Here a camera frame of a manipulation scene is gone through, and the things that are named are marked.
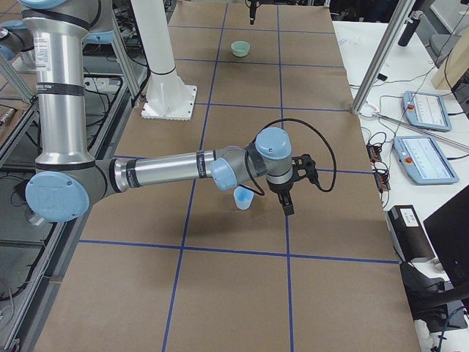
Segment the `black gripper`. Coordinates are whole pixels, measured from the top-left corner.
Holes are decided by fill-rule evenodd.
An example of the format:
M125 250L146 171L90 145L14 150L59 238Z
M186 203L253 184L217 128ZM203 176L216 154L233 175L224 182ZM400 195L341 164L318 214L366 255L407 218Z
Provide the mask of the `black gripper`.
M280 203L284 211L285 216L291 216L295 213L294 205L292 202L292 198L290 196L290 190L292 189L294 183L293 182L285 182L285 183L272 183L270 181L267 182L269 189L277 194L280 197Z

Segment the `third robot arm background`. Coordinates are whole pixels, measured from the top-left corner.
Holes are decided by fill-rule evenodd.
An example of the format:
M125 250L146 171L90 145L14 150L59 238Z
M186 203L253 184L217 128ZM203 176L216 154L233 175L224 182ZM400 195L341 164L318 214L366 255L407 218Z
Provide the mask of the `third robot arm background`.
M32 33L22 20L1 23L1 55L8 61L34 49Z

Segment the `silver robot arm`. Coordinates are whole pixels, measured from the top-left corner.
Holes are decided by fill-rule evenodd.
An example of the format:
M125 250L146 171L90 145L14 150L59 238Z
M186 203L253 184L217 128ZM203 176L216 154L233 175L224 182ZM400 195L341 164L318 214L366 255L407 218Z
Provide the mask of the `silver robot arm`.
M270 126L244 148L225 147L159 158L96 160L88 151L82 44L90 34L114 38L110 1L23 1L32 33L43 149L26 201L52 222L76 219L100 200L129 188L211 178L229 190L264 176L284 213L294 212L292 148L287 133Z

